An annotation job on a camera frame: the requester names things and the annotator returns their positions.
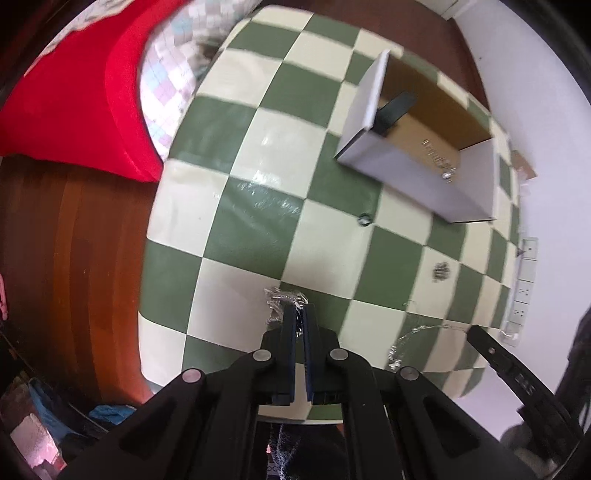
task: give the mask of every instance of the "red cloth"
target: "red cloth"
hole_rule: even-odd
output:
[[[140,111],[138,67],[150,32],[184,1],[135,0],[68,35],[0,110],[0,155],[159,180],[162,161]]]

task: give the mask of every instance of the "open cardboard box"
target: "open cardboard box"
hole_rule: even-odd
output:
[[[415,104],[386,137],[373,132],[378,108],[402,92],[412,93]],[[434,151],[455,168],[451,182],[442,178]],[[388,50],[359,84],[336,158],[448,222],[495,219],[499,164],[491,133],[455,98]]]

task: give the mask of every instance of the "white power strip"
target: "white power strip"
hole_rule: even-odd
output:
[[[523,254],[517,260],[517,278],[512,290],[511,307],[507,308],[502,324],[502,330],[506,334],[502,341],[511,346],[519,344],[528,307],[531,303],[535,269],[538,263],[538,239],[534,236],[523,238],[521,249]]]

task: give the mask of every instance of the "green and white checkered surface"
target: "green and white checkered surface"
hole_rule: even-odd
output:
[[[448,224],[335,162],[356,86],[386,48],[490,129],[500,153],[496,221]],[[305,11],[266,7],[222,49],[174,139],[152,208],[139,307],[144,376],[164,385],[185,368],[215,371],[256,350],[270,312],[264,287],[302,291],[320,324],[376,367],[414,326],[477,324],[496,336],[519,208],[508,139],[488,111],[400,45]],[[358,224],[364,213],[373,224]],[[440,262],[450,277],[434,282]],[[464,333],[414,337],[405,363],[448,395],[478,383],[485,361]],[[277,415],[340,418],[332,406],[296,410]]]

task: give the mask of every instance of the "brown wooden floor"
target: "brown wooden floor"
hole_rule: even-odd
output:
[[[280,0],[410,48],[486,105],[463,37],[414,0]],[[82,167],[5,158],[0,273],[6,333],[39,373],[95,401],[141,403],[137,303],[155,184]]]

